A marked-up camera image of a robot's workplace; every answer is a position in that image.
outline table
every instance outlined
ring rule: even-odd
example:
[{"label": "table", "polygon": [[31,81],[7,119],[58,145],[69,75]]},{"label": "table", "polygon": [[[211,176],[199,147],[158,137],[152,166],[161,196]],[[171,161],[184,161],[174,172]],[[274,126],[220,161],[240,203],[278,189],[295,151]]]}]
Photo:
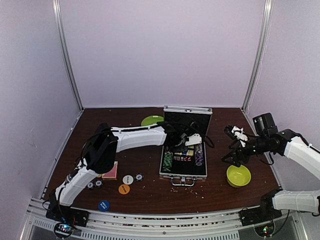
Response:
[{"label": "table", "polygon": [[[45,199],[74,169],[83,144],[95,132],[100,123],[109,126],[139,126],[150,115],[163,115],[163,108],[87,108],[84,110],[69,138],[47,186]],[[215,148],[206,149],[206,180],[197,181],[194,187],[173,187],[169,179],[159,177],[161,146],[145,146],[117,153],[117,180],[105,180],[101,188],[84,189],[75,199],[73,207],[98,210],[98,203],[107,200],[111,212],[132,214],[184,214],[213,212],[256,206],[262,195],[278,187],[270,166],[264,156],[252,156],[246,167],[251,172],[251,182],[242,188],[231,187],[226,180],[228,164],[221,157],[228,153],[232,140],[225,135],[226,125],[251,128],[238,108],[214,108],[207,135]],[[118,187],[125,175],[144,175],[144,180],[134,182],[127,195],[121,195]]]}]

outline yellow-green bowl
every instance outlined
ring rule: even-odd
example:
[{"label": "yellow-green bowl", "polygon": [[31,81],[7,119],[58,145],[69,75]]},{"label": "yellow-green bowl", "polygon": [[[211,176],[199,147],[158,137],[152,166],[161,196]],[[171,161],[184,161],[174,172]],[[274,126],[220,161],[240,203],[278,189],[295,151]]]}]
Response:
[{"label": "yellow-green bowl", "polygon": [[152,124],[156,124],[157,122],[163,122],[163,116],[147,116],[145,119],[142,120],[141,126],[148,126]]},{"label": "yellow-green bowl", "polygon": [[248,168],[241,165],[236,167],[231,165],[226,171],[226,180],[234,188],[241,188],[251,181],[251,173]]}]

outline case handle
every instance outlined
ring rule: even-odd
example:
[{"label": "case handle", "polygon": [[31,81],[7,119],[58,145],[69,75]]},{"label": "case handle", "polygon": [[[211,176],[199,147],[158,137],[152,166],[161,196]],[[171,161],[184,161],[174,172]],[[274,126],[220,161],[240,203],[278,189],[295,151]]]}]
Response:
[{"label": "case handle", "polygon": [[197,180],[196,178],[192,178],[192,184],[187,184],[185,176],[181,177],[180,183],[174,183],[175,178],[173,176],[171,176],[170,179],[171,179],[171,184],[175,187],[193,187],[196,184],[196,180]]}]

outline poker case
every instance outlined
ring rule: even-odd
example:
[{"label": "poker case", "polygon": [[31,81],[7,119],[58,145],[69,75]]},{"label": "poker case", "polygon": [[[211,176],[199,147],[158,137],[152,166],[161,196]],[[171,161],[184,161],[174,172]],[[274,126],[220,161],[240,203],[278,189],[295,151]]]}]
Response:
[{"label": "poker case", "polygon": [[[210,120],[212,117],[212,108],[203,107],[185,107],[185,106],[164,106],[163,117],[165,121],[180,123],[184,119],[192,119],[196,122],[198,129],[202,135],[207,135]],[[202,165],[195,164],[196,151],[193,150],[193,160],[181,161],[176,160],[176,155],[173,153],[174,158],[170,171],[165,170],[165,153],[167,147],[162,147],[161,162],[159,175],[162,178],[170,178],[173,186],[192,187],[195,185],[196,180],[204,180],[207,178],[207,157],[206,157],[206,144],[204,141],[202,146]]]}]

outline case lid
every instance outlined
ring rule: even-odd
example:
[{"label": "case lid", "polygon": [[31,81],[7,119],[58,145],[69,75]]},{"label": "case lid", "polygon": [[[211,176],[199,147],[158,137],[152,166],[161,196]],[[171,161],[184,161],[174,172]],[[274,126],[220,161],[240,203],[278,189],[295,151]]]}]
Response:
[{"label": "case lid", "polygon": [[201,134],[206,135],[211,116],[212,108],[187,107],[187,106],[164,106],[164,120],[170,122],[181,122],[186,117],[194,120],[199,127]]}]

